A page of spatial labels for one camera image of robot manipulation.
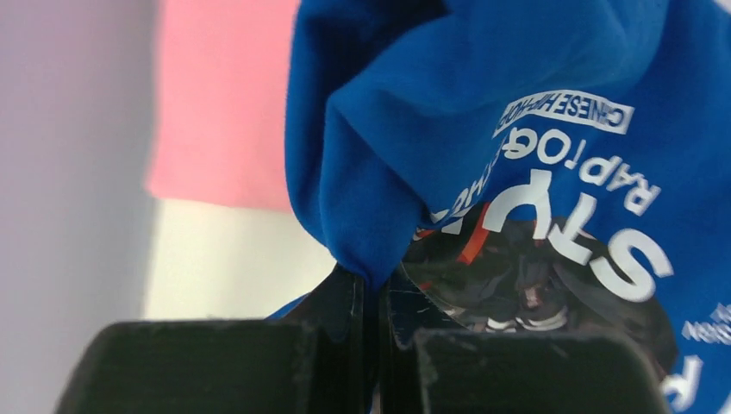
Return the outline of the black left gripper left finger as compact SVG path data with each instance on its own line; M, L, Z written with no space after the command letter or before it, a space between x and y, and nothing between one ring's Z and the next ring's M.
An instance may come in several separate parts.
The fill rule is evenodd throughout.
M58 413L361 413L362 280L335 268L280 318L114 323Z

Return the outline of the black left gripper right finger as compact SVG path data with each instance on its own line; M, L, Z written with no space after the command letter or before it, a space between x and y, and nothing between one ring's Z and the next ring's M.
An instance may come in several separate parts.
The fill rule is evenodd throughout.
M470 331L396 273L380 294L385 413L667 413L653 370L606 330Z

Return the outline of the blue printed t shirt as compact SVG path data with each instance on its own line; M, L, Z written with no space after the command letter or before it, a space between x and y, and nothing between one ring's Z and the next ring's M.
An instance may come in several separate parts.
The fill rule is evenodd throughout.
M304 1L291 208L377 291L486 335L633 341L730 410L730 12L719 1Z

